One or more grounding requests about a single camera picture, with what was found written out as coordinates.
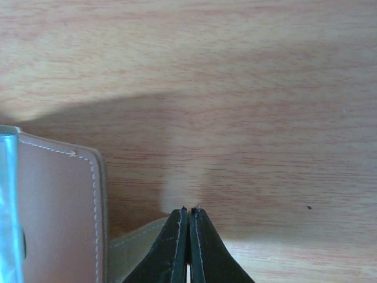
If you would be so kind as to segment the brown leather card holder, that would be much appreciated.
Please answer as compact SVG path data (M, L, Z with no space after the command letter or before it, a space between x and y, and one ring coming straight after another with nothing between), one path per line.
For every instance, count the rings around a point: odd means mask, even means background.
M122 282L149 252L166 220L109 239L106 169L98 150L19 127L18 209L25 282Z

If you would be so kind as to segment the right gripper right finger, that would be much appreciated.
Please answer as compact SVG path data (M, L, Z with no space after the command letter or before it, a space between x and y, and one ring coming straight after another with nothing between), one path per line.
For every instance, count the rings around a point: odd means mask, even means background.
M204 209L193 208L189 220L191 282L254 281L231 256Z

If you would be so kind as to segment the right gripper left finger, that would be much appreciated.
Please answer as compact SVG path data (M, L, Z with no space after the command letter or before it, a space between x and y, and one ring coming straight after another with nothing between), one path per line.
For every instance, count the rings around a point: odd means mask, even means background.
M173 210L148 254L124 282L186 282L187 228L187 209Z

